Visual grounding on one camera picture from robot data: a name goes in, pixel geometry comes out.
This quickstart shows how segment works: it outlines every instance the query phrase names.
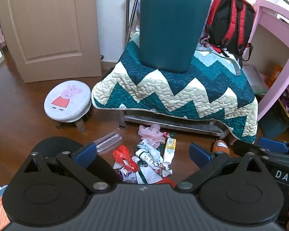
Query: pink tulle fabric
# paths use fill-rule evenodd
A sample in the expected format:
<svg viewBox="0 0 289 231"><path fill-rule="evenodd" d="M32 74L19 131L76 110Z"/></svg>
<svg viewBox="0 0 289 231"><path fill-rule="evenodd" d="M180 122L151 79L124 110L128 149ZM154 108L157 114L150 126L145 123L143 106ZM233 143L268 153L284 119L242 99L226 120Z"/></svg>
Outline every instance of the pink tulle fabric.
<svg viewBox="0 0 289 231"><path fill-rule="evenodd" d="M138 135L142 136L142 139L146 138L153 148L158 148L161 143L165 143L165 137L163 136L163 133L160 132L160 126L157 124L154 124L151 127L140 125Z"/></svg>

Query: gray ribbed surface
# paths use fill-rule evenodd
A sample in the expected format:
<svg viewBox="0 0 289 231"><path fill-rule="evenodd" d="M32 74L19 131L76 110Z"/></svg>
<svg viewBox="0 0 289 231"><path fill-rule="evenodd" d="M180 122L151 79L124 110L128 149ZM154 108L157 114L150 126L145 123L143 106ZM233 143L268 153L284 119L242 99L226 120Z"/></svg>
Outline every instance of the gray ribbed surface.
<svg viewBox="0 0 289 231"><path fill-rule="evenodd" d="M275 223L255 228L241 228L222 223L205 213L192 195L177 193L167 184L121 184L113 192L94 196L81 214L61 225L30 228L12 223L4 230L34 231L35 229L36 231L283 230Z"/></svg>

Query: door panel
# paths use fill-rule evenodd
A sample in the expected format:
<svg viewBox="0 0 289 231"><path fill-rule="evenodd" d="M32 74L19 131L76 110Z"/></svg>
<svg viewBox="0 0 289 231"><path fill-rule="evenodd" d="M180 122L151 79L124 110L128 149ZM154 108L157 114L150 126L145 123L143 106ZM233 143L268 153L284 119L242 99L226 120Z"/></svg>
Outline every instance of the door panel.
<svg viewBox="0 0 289 231"><path fill-rule="evenodd" d="M25 82L101 75L96 0L0 0L0 21Z"/></svg>

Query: pink chair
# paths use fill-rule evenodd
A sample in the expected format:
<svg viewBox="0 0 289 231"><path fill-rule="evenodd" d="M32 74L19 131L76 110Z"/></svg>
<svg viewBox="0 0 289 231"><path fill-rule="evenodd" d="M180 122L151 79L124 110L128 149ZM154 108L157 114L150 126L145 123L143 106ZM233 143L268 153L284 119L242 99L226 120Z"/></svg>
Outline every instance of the pink chair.
<svg viewBox="0 0 289 231"><path fill-rule="evenodd" d="M258 12L256 14L249 42L251 42L253 39L257 25L260 24L274 34L278 39L280 39L287 47L289 47L289 25L276 18L276 13L278 13L289 20L289 10L267 0L256 0L255 10ZM259 102L258 121L278 100L288 85L289 59L272 87Z"/></svg>

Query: clear plastic container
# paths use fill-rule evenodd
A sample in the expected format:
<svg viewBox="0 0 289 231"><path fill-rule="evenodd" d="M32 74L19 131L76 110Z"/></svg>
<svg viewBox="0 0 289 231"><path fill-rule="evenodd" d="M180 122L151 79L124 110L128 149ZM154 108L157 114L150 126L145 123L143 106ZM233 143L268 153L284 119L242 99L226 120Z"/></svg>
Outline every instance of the clear plastic container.
<svg viewBox="0 0 289 231"><path fill-rule="evenodd" d="M121 140L122 140L121 130L117 128L108 135L105 135L94 142L96 145L96 151L100 153L110 147L111 149L114 149L120 144Z"/></svg>

